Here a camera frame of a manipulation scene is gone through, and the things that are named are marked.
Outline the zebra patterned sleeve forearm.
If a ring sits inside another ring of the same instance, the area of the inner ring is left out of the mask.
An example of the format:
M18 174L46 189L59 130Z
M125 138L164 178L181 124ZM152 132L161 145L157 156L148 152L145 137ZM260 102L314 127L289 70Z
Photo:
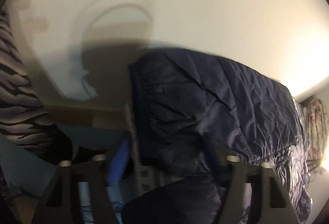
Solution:
M7 7L1 7L1 135L53 165L73 160L74 146L33 90L15 46Z

